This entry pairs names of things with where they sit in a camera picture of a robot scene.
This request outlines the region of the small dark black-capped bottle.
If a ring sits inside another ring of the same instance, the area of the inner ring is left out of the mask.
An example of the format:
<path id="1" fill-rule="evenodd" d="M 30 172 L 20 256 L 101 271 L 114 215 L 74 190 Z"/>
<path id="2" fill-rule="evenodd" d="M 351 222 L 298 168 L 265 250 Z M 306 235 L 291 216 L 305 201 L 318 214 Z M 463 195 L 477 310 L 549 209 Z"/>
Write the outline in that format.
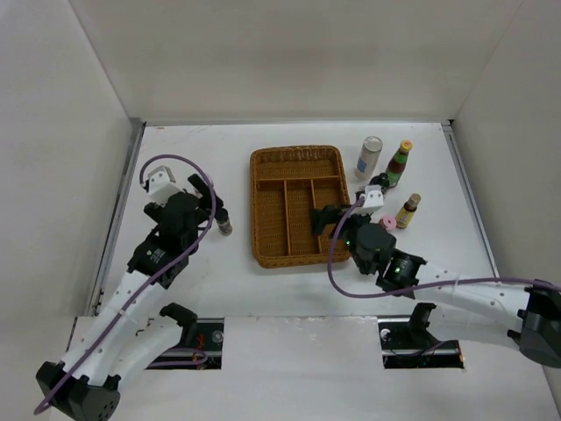
<path id="1" fill-rule="evenodd" d="M 216 212 L 215 220 L 217 222 L 217 226 L 219 231 L 224 236 L 229 236 L 232 233 L 232 226 L 229 217 L 229 213 L 225 208 L 221 208 Z"/>

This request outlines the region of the pink-lidded spice jar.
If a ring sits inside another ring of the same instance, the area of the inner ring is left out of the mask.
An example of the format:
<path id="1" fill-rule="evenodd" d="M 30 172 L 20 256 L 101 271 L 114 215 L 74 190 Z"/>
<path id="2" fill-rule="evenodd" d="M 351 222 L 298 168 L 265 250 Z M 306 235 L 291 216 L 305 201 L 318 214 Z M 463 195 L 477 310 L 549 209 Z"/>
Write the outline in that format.
<path id="1" fill-rule="evenodd" d="M 397 227 L 397 222 L 394 216 L 386 215 L 380 218 L 379 224 L 382 225 L 388 232 L 391 232 Z"/>

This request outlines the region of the small yellow bottle gold cap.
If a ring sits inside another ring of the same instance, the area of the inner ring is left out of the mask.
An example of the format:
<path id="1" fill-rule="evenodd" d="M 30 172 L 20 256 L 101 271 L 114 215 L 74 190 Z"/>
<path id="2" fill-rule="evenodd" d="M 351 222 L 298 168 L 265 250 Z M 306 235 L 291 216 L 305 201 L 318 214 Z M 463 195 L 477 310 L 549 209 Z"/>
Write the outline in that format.
<path id="1" fill-rule="evenodd" d="M 422 198 L 419 194 L 412 194 L 395 215 L 396 227 L 405 229 L 411 222 Z"/>

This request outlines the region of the tall white silver-capped shaker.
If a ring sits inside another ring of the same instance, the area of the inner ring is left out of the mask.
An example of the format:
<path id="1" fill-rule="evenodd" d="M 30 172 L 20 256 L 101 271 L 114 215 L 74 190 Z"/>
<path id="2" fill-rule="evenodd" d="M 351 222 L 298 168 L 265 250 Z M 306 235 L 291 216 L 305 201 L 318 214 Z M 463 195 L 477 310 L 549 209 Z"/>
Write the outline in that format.
<path id="1" fill-rule="evenodd" d="M 360 154 L 354 173 L 360 180 L 369 180 L 373 176 L 380 153 L 383 148 L 383 141 L 376 136 L 369 136 L 363 140 Z"/>

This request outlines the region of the black-capped white bottle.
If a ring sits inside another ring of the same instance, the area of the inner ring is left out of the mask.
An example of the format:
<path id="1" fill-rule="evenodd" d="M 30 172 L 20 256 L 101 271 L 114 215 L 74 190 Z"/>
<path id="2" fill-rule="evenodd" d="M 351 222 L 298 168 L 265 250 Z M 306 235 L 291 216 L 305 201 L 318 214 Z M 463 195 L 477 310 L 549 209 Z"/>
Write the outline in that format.
<path id="1" fill-rule="evenodd" d="M 390 181 L 389 181 L 387 173 L 381 172 L 378 175 L 374 176 L 370 180 L 369 185 L 379 187 L 381 193 L 383 195 L 385 195 L 390 188 Z"/>

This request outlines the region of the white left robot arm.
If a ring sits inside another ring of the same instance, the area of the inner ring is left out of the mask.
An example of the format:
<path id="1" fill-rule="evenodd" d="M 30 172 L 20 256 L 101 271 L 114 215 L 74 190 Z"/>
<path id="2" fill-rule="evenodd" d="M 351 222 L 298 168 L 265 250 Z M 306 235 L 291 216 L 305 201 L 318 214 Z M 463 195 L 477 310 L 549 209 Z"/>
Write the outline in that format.
<path id="1" fill-rule="evenodd" d="M 39 368 L 44 398 L 35 414 L 54 408 L 73 420 L 108 420 L 128 381 L 168 349 L 195 343 L 196 314 L 163 300 L 213 223 L 228 214 L 207 175 L 193 174 L 188 183 L 194 194 L 180 188 L 167 167 L 147 176 L 144 212 L 155 226 L 87 333 L 59 361 Z"/>

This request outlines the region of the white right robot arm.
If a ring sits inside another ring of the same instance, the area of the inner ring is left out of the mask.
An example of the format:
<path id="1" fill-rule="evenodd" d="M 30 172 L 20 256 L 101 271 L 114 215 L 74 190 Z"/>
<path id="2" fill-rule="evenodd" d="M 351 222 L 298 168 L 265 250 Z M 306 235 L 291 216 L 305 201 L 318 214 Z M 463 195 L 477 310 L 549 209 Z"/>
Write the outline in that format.
<path id="1" fill-rule="evenodd" d="M 539 279 L 473 278 L 405 253 L 396 238 L 372 222 L 363 203 L 326 205 L 310 212 L 318 236 L 334 225 L 333 242 L 343 240 L 362 275 L 379 292 L 415 301 L 406 333 L 415 346 L 436 348 L 457 339 L 514 349 L 545 367 L 560 366 L 560 288 Z"/>

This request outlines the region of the brown wicker divided tray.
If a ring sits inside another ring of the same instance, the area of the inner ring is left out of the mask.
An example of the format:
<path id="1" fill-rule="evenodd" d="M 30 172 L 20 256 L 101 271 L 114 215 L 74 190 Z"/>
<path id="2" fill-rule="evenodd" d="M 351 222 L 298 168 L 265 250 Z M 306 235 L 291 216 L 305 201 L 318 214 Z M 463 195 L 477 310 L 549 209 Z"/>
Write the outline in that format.
<path id="1" fill-rule="evenodd" d="M 311 211 L 350 202 L 341 153 L 334 146 L 279 146 L 250 158 L 252 254 L 263 268 L 325 264 L 327 225 L 312 232 Z"/>

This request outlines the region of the red sauce bottle yellow cap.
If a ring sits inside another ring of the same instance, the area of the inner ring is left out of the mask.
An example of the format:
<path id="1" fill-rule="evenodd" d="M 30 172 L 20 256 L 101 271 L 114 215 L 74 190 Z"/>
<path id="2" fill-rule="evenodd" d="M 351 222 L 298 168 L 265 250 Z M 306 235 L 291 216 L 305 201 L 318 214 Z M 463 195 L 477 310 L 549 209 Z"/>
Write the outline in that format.
<path id="1" fill-rule="evenodd" d="M 392 159 L 388 162 L 385 173 L 387 174 L 389 188 L 394 188 L 399 183 L 407 166 L 408 156 L 412 148 L 413 142 L 411 140 L 403 140 Z"/>

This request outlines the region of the aluminium left table rail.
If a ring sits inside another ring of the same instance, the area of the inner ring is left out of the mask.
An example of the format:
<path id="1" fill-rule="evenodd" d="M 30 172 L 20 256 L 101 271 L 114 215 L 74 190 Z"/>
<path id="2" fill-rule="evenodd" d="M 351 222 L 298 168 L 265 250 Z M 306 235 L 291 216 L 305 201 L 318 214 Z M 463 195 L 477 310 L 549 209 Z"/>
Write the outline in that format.
<path id="1" fill-rule="evenodd" d="M 141 118 L 130 118 L 129 121 L 132 128 L 131 137 L 124 159 L 124 166 L 117 189 L 115 203 L 110 215 L 109 228 L 103 242 L 103 248 L 97 263 L 96 271 L 94 272 L 89 299 L 86 302 L 86 307 L 83 311 L 84 316 L 96 316 L 103 301 L 105 284 L 109 276 L 110 265 L 117 243 L 117 235 L 122 223 L 124 208 L 131 188 L 139 149 L 146 128 L 146 122 Z"/>

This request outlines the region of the aluminium table rail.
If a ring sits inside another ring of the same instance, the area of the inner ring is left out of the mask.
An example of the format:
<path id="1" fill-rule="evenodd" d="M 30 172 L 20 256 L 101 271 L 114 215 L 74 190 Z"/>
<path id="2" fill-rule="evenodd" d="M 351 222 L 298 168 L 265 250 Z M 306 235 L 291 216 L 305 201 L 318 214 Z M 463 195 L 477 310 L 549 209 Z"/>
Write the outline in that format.
<path id="1" fill-rule="evenodd" d="M 124 166 L 117 189 L 115 203 L 110 215 L 109 228 L 103 242 L 103 248 L 97 263 L 96 271 L 94 272 L 89 299 L 86 302 L 86 307 L 83 311 L 84 316 L 96 316 L 103 301 L 105 284 L 109 276 L 110 265 L 117 243 L 117 235 L 122 223 L 124 208 L 131 188 L 139 149 L 146 128 L 146 122 L 141 118 L 130 118 L 129 121 L 132 128 L 131 137 L 124 159 Z"/>
<path id="2" fill-rule="evenodd" d="M 476 202 L 476 198 L 473 193 L 472 186 L 470 184 L 470 180 L 465 169 L 465 164 L 463 162 L 461 153 L 459 151 L 458 142 L 456 140 L 455 132 L 453 130 L 453 123 L 454 123 L 453 120 L 446 120 L 444 123 L 442 123 L 444 137 L 449 147 L 451 157 L 454 163 L 454 167 L 456 169 L 459 182 L 464 192 L 465 200 L 467 201 L 468 210 L 470 212 L 472 221 L 476 227 L 476 231 L 479 237 L 479 242 L 481 243 L 485 251 L 486 261 L 491 269 L 493 276 L 499 277 L 500 272 L 499 269 L 497 268 L 496 261 L 494 258 L 494 253 L 486 234 L 486 229 L 479 212 L 479 207 Z"/>

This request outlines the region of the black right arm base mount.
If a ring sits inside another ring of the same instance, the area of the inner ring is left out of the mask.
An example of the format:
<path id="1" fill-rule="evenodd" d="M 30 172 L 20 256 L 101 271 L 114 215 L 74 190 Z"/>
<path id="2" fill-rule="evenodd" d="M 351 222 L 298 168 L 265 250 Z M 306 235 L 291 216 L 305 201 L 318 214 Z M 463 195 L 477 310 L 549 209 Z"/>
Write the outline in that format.
<path id="1" fill-rule="evenodd" d="M 464 368 L 458 341 L 441 341 L 429 333 L 429 316 L 436 307 L 418 303 L 408 317 L 378 319 L 385 369 Z"/>

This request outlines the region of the aluminium right table rail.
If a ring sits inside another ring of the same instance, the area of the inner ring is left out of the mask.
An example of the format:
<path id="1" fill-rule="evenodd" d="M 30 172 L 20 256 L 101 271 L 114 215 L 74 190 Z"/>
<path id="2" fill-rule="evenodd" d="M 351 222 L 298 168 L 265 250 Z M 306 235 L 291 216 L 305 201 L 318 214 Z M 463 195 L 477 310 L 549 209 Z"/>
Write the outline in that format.
<path id="1" fill-rule="evenodd" d="M 454 123 L 453 120 L 446 120 L 444 123 L 442 123 L 444 137 L 449 147 L 451 157 L 454 163 L 454 167 L 456 169 L 459 182 L 464 192 L 465 200 L 467 201 L 468 210 L 470 212 L 472 221 L 476 227 L 476 231 L 479 237 L 479 242 L 481 243 L 485 251 L 486 261 L 491 269 L 493 276 L 499 277 L 500 272 L 499 269 L 497 268 L 496 261 L 494 258 L 494 253 L 486 234 L 486 229 L 479 212 L 479 207 L 476 202 L 476 198 L 473 193 L 472 186 L 470 184 L 470 180 L 465 169 L 465 164 L 463 162 L 461 153 L 459 151 L 458 142 L 456 140 L 455 132 L 453 130 L 453 123 Z"/>

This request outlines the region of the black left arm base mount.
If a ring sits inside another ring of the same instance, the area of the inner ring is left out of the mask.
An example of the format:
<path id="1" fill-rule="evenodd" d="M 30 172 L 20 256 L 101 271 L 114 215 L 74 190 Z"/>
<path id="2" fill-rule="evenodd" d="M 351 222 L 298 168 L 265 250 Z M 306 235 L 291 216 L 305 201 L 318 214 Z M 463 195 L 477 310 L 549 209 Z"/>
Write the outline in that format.
<path id="1" fill-rule="evenodd" d="M 222 368 L 225 320 L 199 318 L 193 311 L 170 303 L 161 316 L 170 317 L 181 328 L 176 345 L 168 348 L 148 370 L 218 370 Z"/>

